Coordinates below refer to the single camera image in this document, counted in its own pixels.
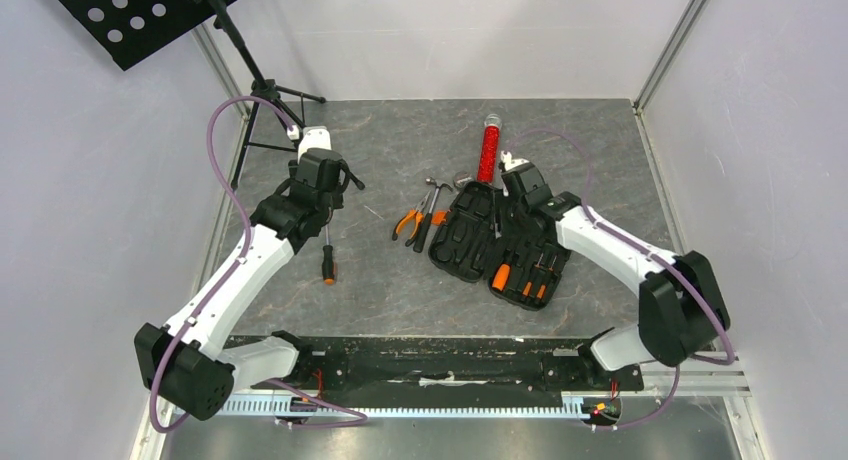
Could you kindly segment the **large orange handle screwdriver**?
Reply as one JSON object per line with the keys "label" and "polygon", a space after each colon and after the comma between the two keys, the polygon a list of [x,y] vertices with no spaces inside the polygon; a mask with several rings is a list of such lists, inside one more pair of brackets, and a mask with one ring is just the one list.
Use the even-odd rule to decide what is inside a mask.
{"label": "large orange handle screwdriver", "polygon": [[505,249],[497,270],[491,281],[491,288],[503,292],[509,280],[510,273],[522,265],[526,257],[527,239],[516,237],[505,244]]}

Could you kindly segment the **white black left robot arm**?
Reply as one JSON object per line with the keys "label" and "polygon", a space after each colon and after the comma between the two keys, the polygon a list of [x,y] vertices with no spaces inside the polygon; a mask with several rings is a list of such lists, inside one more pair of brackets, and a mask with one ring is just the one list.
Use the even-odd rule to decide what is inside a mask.
{"label": "white black left robot arm", "polygon": [[272,335],[228,348],[247,307],[272,276],[321,233],[353,178],[324,126],[308,127],[291,176],[253,212],[250,230],[192,300],[161,327],[144,324],[134,347],[143,384],[198,420],[213,417],[230,395],[269,379],[307,385],[312,359]]}

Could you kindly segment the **small orange black screwdriver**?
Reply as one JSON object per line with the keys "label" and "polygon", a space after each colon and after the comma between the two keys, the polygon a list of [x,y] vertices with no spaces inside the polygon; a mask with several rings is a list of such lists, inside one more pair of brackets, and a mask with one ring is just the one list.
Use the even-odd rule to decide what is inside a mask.
{"label": "small orange black screwdriver", "polygon": [[333,285],[336,282],[336,262],[334,257],[334,247],[332,244],[330,225],[324,226],[324,245],[322,247],[322,277],[326,285]]}

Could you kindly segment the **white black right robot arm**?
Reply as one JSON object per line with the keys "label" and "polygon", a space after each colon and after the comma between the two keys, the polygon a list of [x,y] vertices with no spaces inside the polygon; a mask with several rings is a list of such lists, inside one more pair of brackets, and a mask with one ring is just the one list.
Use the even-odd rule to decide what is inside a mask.
{"label": "white black right robot arm", "polygon": [[602,388],[629,365],[656,361],[676,367],[702,360],[701,350],[714,340],[724,348],[723,364],[734,362],[729,313],[703,254],[656,247],[607,221],[579,197],[553,194],[526,159],[505,152],[498,167],[517,229],[587,258],[637,297],[636,323],[597,335],[589,354],[579,358],[577,372],[585,385]]}

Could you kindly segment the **black plastic tool case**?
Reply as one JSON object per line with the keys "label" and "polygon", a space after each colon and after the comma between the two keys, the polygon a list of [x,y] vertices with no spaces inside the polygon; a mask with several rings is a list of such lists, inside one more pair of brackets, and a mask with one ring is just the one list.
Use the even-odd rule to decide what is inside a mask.
{"label": "black plastic tool case", "polygon": [[[503,292],[494,291],[491,281],[505,244],[516,238],[506,233],[506,210],[507,199],[501,189],[472,181],[453,200],[445,220],[435,231],[428,256],[443,272],[468,283],[483,280],[494,296],[523,309],[538,311],[553,299],[571,252],[554,239],[525,237],[527,250],[522,265],[510,273]],[[554,253],[558,258],[542,301],[535,302],[532,297],[524,298],[522,290],[542,251],[545,252],[544,260]]]}

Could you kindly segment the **thin orange black screwdriver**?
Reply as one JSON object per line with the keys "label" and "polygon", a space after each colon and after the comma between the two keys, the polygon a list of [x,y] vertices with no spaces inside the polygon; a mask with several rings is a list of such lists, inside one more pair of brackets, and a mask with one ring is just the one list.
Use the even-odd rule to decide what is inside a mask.
{"label": "thin orange black screwdriver", "polygon": [[531,298],[532,297],[531,292],[532,292],[533,285],[535,283],[537,283],[539,281],[539,278],[544,274],[544,272],[545,272],[545,268],[544,268],[544,265],[543,265],[544,258],[545,258],[545,252],[542,251],[540,253],[538,261],[533,265],[532,269],[530,270],[528,281],[527,281],[524,289],[522,290],[522,296],[524,298]]}

